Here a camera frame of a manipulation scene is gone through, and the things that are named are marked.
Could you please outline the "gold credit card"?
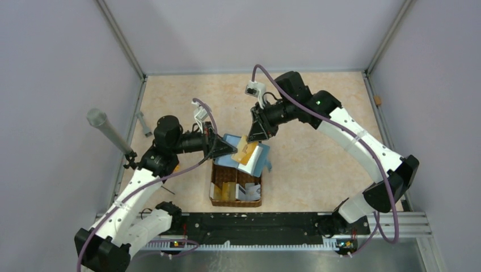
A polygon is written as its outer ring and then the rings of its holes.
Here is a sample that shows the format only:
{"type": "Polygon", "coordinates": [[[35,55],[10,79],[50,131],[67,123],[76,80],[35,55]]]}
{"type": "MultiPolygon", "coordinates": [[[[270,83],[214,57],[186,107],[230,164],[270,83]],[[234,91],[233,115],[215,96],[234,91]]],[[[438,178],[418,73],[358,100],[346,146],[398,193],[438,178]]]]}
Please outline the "gold credit card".
{"type": "Polygon", "coordinates": [[[231,156],[231,159],[241,165],[247,165],[258,145],[258,141],[249,143],[247,142],[247,136],[242,135],[236,146],[238,152],[236,154],[233,154],[231,156]]]}

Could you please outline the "blue leather card holder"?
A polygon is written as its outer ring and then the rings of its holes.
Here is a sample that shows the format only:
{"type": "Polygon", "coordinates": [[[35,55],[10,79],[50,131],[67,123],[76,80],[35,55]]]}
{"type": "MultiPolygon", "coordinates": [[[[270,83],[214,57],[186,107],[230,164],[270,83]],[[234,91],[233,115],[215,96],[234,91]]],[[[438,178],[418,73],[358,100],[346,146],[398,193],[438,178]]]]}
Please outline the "blue leather card holder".
{"type": "Polygon", "coordinates": [[[270,147],[261,142],[247,143],[246,136],[225,134],[223,139],[234,147],[240,148],[237,153],[224,155],[214,160],[215,165],[237,169],[254,177],[260,177],[264,168],[272,171],[268,159],[270,147]]]}

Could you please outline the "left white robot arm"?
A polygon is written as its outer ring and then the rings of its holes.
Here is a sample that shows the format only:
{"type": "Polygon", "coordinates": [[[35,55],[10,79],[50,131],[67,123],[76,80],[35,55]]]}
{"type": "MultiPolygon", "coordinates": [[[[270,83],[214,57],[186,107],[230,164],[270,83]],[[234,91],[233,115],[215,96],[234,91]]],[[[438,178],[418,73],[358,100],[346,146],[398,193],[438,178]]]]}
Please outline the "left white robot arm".
{"type": "Polygon", "coordinates": [[[237,148],[216,132],[214,122],[201,130],[184,131],[177,117],[161,117],[154,129],[153,144],[137,163],[134,174],[117,200],[89,229],[81,228],[74,242],[78,254],[77,271],[125,271],[132,258],[157,235],[175,234],[182,227],[180,208],[162,202],[149,216],[135,222],[147,200],[164,182],[198,166],[176,172],[178,156],[203,152],[202,161],[237,152],[237,148]]]}

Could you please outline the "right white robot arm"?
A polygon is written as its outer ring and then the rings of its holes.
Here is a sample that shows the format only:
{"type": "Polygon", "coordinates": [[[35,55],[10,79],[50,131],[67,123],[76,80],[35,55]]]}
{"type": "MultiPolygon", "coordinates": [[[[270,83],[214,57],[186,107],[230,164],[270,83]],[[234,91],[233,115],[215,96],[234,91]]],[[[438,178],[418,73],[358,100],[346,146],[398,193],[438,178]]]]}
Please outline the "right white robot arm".
{"type": "Polygon", "coordinates": [[[356,221],[374,211],[387,213],[391,202],[384,179],[387,179],[397,202],[410,188],[419,161],[413,155],[402,157],[363,129],[327,91],[311,93],[301,75],[290,71],[278,76],[280,99],[271,104],[264,100],[266,86],[249,81],[245,93],[257,97],[251,108],[252,125],[248,142],[267,141],[274,137],[279,125],[298,120],[327,135],[355,158],[367,171],[373,184],[363,192],[343,201],[333,212],[332,225],[339,233],[348,233],[356,221]]]}

